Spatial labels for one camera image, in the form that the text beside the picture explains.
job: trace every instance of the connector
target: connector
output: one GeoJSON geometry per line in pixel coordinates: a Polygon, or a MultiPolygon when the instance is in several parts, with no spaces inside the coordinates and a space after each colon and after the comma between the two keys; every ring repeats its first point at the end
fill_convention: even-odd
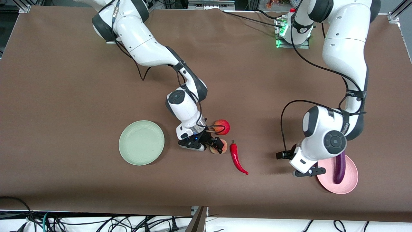
{"type": "Polygon", "coordinates": [[[174,216],[172,216],[172,230],[170,232],[174,232],[174,231],[178,231],[178,230],[179,230],[179,227],[176,224],[176,219],[175,219],[174,216]]]}

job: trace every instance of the chili pepper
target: chili pepper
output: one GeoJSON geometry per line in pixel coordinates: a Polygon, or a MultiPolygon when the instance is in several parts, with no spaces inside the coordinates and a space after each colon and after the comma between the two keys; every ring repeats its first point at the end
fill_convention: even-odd
{"type": "Polygon", "coordinates": [[[237,154],[237,145],[236,145],[236,143],[234,143],[234,140],[233,140],[232,144],[230,145],[230,154],[232,154],[233,163],[236,166],[236,168],[239,171],[245,173],[246,175],[249,175],[249,173],[246,170],[243,169],[242,165],[240,165],[239,156],[237,154]]]}

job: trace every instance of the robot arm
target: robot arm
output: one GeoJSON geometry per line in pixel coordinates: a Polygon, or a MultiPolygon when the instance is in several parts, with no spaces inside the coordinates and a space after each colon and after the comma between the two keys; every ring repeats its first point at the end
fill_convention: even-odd
{"type": "MultiPolygon", "coordinates": [[[[103,0],[94,0],[103,4],[103,0]]],[[[161,45],[144,24],[149,17],[142,0],[105,0],[104,9],[93,17],[93,26],[105,40],[121,41],[136,63],[142,66],[171,66],[185,83],[167,95],[166,107],[181,124],[176,128],[179,145],[204,151],[206,144],[222,152],[223,143],[206,132],[206,122],[197,109],[197,102],[206,98],[207,87],[175,51],[161,45]]]]}
{"type": "Polygon", "coordinates": [[[312,107],[303,118],[305,138],[291,151],[290,164],[306,173],[318,160],[341,154],[347,140],[360,135],[363,130],[362,112],[368,83],[368,67],[363,49],[371,22],[372,0],[302,0],[295,12],[286,15],[288,24],[283,37],[291,43],[303,43],[313,28],[313,22],[328,22],[328,34],[323,46],[323,60],[334,71],[348,76],[346,106],[342,114],[324,107],[312,107]]]}

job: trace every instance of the purple eggplant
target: purple eggplant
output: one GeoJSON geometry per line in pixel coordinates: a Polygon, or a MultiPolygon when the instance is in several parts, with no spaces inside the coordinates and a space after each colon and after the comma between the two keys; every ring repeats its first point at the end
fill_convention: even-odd
{"type": "Polygon", "coordinates": [[[346,170],[346,156],[345,156],[345,151],[343,151],[340,155],[335,157],[335,175],[333,176],[333,182],[335,184],[340,184],[343,181],[343,177],[345,176],[345,170],[346,170]]]}

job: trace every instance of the red apple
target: red apple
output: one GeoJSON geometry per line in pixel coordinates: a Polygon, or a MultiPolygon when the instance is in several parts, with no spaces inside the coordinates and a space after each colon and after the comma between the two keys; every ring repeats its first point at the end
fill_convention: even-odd
{"type": "MultiPolygon", "coordinates": [[[[223,139],[220,139],[222,142],[223,142],[223,148],[222,148],[222,154],[223,153],[225,153],[226,151],[227,151],[227,142],[226,141],[224,141],[223,139]]],[[[219,154],[219,152],[218,152],[218,150],[216,149],[216,148],[214,148],[214,147],[209,147],[210,148],[210,151],[213,153],[213,154],[219,154]]]]}
{"type": "Polygon", "coordinates": [[[215,125],[224,125],[225,127],[222,127],[222,126],[217,126],[217,127],[214,127],[214,129],[215,129],[215,133],[217,134],[217,135],[225,135],[225,134],[227,134],[227,133],[229,133],[229,130],[230,130],[230,124],[228,123],[228,121],[226,121],[226,120],[224,120],[224,119],[219,119],[219,120],[217,120],[216,122],[215,122],[215,125]]]}

